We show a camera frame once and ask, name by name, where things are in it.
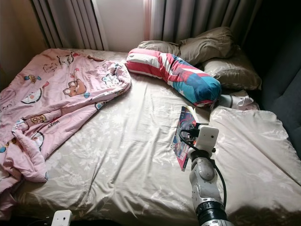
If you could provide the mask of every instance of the pink blanket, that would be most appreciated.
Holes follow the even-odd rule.
[[[116,62],[61,49],[37,55],[0,93],[0,215],[21,178],[46,182],[45,159],[105,102],[131,85]]]

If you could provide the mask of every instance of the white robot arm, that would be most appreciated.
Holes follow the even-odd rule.
[[[215,165],[214,160],[210,159],[218,136],[218,129],[211,126],[196,125],[197,129],[181,130],[181,141],[190,146],[188,157],[192,161],[190,182],[192,186],[192,202],[196,211],[200,226],[233,226],[228,221],[225,212],[227,196],[224,196],[222,203],[219,190],[216,185],[217,173],[220,175],[224,194],[226,186],[222,175]],[[190,133],[191,137],[197,137],[196,143],[187,142],[181,135],[182,132]]]

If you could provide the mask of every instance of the white curtain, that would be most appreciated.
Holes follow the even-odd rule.
[[[103,50],[91,0],[33,0],[51,48]]]
[[[219,26],[243,44],[262,0],[144,0],[145,39],[179,42]]]

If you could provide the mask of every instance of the white power adapter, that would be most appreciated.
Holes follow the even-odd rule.
[[[51,226],[69,226],[72,218],[70,210],[59,210],[53,216]]]

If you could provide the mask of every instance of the magazine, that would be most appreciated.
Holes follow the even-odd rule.
[[[178,159],[182,171],[185,171],[188,162],[187,151],[189,149],[189,146],[185,144],[183,141],[180,141],[179,133],[182,129],[195,128],[197,122],[198,122],[198,118],[195,110],[190,106],[183,106],[181,109],[178,126],[175,131],[174,139],[171,144],[171,148],[173,149]],[[188,137],[188,134],[186,132],[183,132],[182,136]]]

